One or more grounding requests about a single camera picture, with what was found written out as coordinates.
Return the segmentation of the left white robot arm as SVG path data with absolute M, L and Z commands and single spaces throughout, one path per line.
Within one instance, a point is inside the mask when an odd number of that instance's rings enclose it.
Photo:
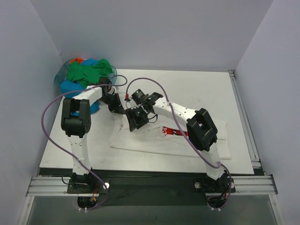
M 100 101 L 108 106 L 112 113 L 124 114 L 119 94 L 109 78 L 100 77 L 96 84 L 87 87 L 87 91 L 63 100 L 61 128 L 65 131 L 71 145 L 73 159 L 73 174 L 71 184 L 78 185 L 84 193 L 91 192 L 98 180 L 91 174 L 87 146 L 87 134 L 91 128 L 90 106 Z

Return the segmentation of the white t-shirt with red print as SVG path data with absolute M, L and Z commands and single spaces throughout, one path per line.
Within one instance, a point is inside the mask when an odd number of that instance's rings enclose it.
M 169 119 L 148 123 L 140 129 L 129 131 L 125 115 L 114 119 L 114 130 L 109 139 L 111 148 L 197 158 L 175 122 Z

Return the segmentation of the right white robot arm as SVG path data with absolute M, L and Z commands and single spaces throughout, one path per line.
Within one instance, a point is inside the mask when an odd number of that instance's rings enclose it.
M 219 191 L 229 184 L 229 172 L 221 164 L 217 150 L 218 129 L 206 109 L 189 109 L 172 103 L 168 97 L 157 92 L 148 95 L 140 89 L 131 96 L 125 95 L 126 102 L 131 100 L 136 107 L 125 110 L 131 132 L 148 124 L 150 113 L 172 119 L 188 144 L 205 162 L 208 187 L 212 191 Z

